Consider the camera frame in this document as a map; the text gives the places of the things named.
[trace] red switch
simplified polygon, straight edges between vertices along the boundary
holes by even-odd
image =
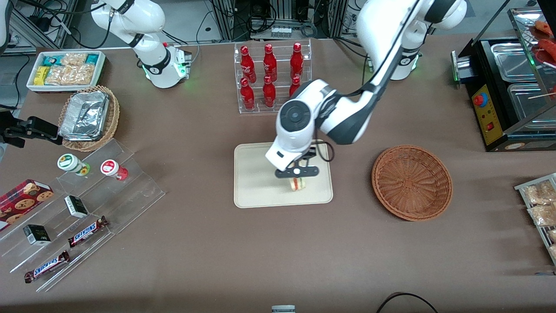
[[[475,98],[473,98],[473,104],[476,106],[480,106],[481,104],[483,104],[484,102],[484,98],[481,95],[475,96]]]

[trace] brown table surface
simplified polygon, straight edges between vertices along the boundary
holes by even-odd
[[[0,265],[0,311],[374,312],[396,291],[440,312],[555,310],[556,277],[533,276],[550,258],[513,186],[554,172],[556,153],[484,152],[465,88],[451,79],[449,53],[470,38],[430,36],[411,76],[388,85],[365,135],[336,147],[332,202],[256,209],[234,205],[234,148],[272,141],[275,116],[238,113],[233,45],[202,46],[191,78],[167,90],[145,79],[132,50],[105,50],[102,84],[121,105],[116,138],[167,194],[51,291],[35,293]],[[360,86],[360,57],[312,43],[314,78],[341,92]],[[21,117],[55,122],[67,98],[29,92]],[[439,218],[402,221],[371,190],[373,161],[399,144],[449,169],[454,196]],[[0,192],[50,182],[66,152],[42,140],[9,148]],[[410,309],[427,311],[397,299],[384,312]]]

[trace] wicker basket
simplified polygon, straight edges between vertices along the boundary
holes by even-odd
[[[91,152],[104,146],[110,139],[112,139],[112,137],[114,137],[114,133],[116,132],[116,128],[118,127],[118,118],[120,118],[120,105],[118,104],[118,99],[116,99],[110,89],[104,86],[86,88],[78,91],[77,93],[94,91],[105,92],[110,97],[108,112],[106,114],[104,135],[102,135],[102,137],[98,141],[69,141],[64,139],[62,144],[66,148],[79,150],[81,152]],[[69,101],[69,99],[66,101],[66,105],[62,109],[62,114],[60,114],[60,118],[58,119],[58,127],[62,125],[62,121],[64,120],[64,116],[66,115],[68,104],[70,103]]]
[[[427,150],[400,145],[377,158],[371,174],[379,201],[409,221],[427,221],[446,210],[452,198],[450,173]]]

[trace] small black box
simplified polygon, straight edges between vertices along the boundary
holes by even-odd
[[[30,244],[35,246],[45,246],[50,243],[50,238],[46,233],[46,229],[41,225],[26,225],[23,228],[23,232],[29,240]]]
[[[86,218],[89,214],[81,199],[77,198],[76,196],[69,195],[64,198],[64,201],[66,201],[66,207],[68,207],[69,213],[71,215],[78,218]]]

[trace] coca-cola bottle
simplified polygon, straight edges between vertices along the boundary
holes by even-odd
[[[247,78],[242,77],[241,80],[241,98],[243,99],[245,110],[253,111],[255,109],[255,94],[253,93],[253,88],[249,86]]]
[[[301,44],[299,42],[294,43],[294,53],[291,55],[290,66],[291,79],[294,79],[295,76],[303,77],[303,55],[301,54]]]
[[[276,100],[276,88],[272,83],[270,75],[265,76],[265,85],[262,87],[262,93],[265,95],[265,105],[269,108],[273,108]]]
[[[265,75],[270,75],[272,81],[276,81],[278,79],[276,56],[274,56],[274,53],[272,52],[272,45],[269,43],[265,45],[265,58],[262,63],[265,66]]]
[[[249,82],[254,84],[257,81],[257,75],[255,74],[255,63],[253,62],[253,58],[249,55],[249,49],[246,46],[242,46],[240,51],[241,71]]]
[[[290,86],[290,98],[294,94],[294,92],[299,88],[299,76],[295,76],[291,79],[291,86]]]

